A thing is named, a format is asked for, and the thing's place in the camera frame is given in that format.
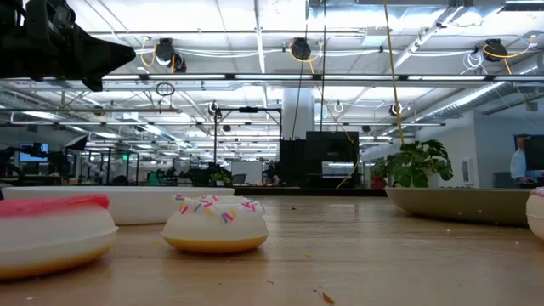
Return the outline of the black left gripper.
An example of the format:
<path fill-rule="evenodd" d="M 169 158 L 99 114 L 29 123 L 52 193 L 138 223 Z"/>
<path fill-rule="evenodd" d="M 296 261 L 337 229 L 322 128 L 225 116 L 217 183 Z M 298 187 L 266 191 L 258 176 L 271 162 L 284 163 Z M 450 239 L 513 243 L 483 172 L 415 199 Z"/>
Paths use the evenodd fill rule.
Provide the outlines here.
<path fill-rule="evenodd" d="M 130 46 L 91 37 L 76 18 L 66 1 L 30 0 L 25 5 L 26 35 L 56 61 L 54 74 L 75 77 L 98 92 L 102 76 L 134 60 L 136 53 Z"/>

